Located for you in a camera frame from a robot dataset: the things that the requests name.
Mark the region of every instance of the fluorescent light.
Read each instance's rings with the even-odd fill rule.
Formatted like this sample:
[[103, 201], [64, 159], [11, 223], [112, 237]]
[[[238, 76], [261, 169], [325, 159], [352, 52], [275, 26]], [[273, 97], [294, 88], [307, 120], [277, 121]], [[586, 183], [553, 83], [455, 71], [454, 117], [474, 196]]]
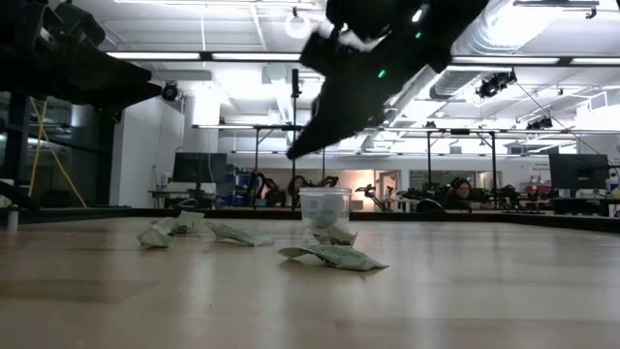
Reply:
[[412, 21], [413, 23], [418, 23], [418, 21], [419, 21], [419, 19], [420, 19], [421, 17], [422, 17], [422, 9], [419, 9], [419, 10], [416, 12], [416, 14], [415, 14], [413, 17], [411, 17], [411, 21]]
[[212, 1], [212, 0], [114, 0], [118, 4], [151, 4], [151, 5], [206, 5], [221, 7], [250, 7], [259, 8], [290, 8], [297, 7], [302, 10], [320, 10], [321, 8], [310, 2], [296, 1]]
[[325, 155], [357, 155], [356, 151], [326, 151]]
[[620, 65], [620, 58], [573, 58], [574, 65]]
[[254, 126], [250, 125], [193, 125], [193, 127], [215, 130], [254, 130]]
[[526, 134], [526, 135], [558, 135], [566, 133], [563, 130], [508, 130], [507, 133], [512, 134]]
[[200, 60], [197, 52], [108, 52], [109, 56], [126, 60]]
[[452, 58], [452, 64], [514, 64], [535, 65], [556, 64], [560, 58], [556, 57], [499, 57], [499, 56], [456, 56]]
[[[231, 151], [231, 154], [256, 154], [257, 151], [255, 150], [233, 150]], [[259, 150], [258, 151], [259, 154], [261, 155], [278, 155], [278, 154], [284, 154], [284, 151], [268, 151], [268, 150]]]
[[511, 72], [510, 67], [492, 67], [492, 66], [448, 66], [446, 68], [451, 72]]
[[298, 61], [299, 53], [243, 53], [221, 52], [212, 54], [214, 60], [237, 61]]

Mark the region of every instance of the crumpled paper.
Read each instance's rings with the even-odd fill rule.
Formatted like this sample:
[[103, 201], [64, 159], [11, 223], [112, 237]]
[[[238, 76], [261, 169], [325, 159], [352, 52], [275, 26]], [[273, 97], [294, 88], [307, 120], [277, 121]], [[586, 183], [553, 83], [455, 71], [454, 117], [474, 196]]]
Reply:
[[149, 247], [168, 247], [172, 242], [170, 233], [174, 228], [174, 218], [166, 217], [151, 224], [144, 232], [136, 237], [143, 246]]
[[204, 213], [181, 211], [172, 228], [172, 235], [192, 234], [200, 226]]
[[275, 243], [272, 238], [262, 236], [256, 232], [252, 232], [244, 228], [232, 227], [226, 224], [218, 224], [209, 221], [206, 221], [205, 224], [211, 231], [213, 231], [216, 240], [232, 239], [245, 246], [252, 247], [272, 245]]
[[314, 239], [320, 243], [332, 245], [353, 246], [356, 243], [357, 233], [351, 234], [347, 227], [334, 224], [326, 229], [309, 229]]
[[383, 265], [366, 254], [353, 249], [350, 246], [337, 246], [328, 244], [305, 244], [300, 247], [288, 247], [278, 251], [286, 258], [294, 259], [306, 254], [317, 256], [329, 267], [342, 270], [367, 271], [372, 269], [385, 269]]
[[151, 226], [136, 237], [143, 246], [168, 247], [172, 236], [194, 233], [201, 224], [204, 213], [181, 211], [178, 217], [166, 217], [152, 222]]

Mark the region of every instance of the wooden table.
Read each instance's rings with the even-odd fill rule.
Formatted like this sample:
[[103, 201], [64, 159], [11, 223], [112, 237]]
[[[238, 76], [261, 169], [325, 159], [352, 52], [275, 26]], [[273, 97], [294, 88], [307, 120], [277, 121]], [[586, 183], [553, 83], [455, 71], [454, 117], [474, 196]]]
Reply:
[[299, 222], [237, 220], [142, 250], [151, 218], [0, 233], [0, 347], [594, 349], [620, 347], [620, 239], [509, 224], [352, 223], [386, 270], [276, 251]]

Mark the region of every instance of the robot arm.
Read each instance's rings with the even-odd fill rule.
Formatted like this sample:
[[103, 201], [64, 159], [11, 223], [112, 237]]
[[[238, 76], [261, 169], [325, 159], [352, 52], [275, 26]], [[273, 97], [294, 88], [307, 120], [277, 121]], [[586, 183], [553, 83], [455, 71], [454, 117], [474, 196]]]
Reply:
[[[384, 103], [425, 65], [443, 71], [450, 48], [488, 0], [328, 0], [330, 38], [311, 35], [300, 62], [325, 75], [316, 113], [288, 151], [290, 159], [320, 150], [377, 125]], [[414, 15], [423, 11], [417, 21]], [[371, 51], [340, 44], [339, 25], [362, 40], [382, 39]]]

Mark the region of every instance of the plastic container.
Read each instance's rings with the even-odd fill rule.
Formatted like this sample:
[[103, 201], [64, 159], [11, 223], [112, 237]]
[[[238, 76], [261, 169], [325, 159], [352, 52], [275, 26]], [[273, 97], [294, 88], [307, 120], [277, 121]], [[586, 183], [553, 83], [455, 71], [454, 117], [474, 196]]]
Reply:
[[327, 228], [349, 223], [352, 190], [301, 188], [301, 218], [305, 228]]
[[170, 183], [172, 175], [170, 173], [162, 173], [162, 179], [160, 182], [159, 190], [168, 191], [168, 183]]

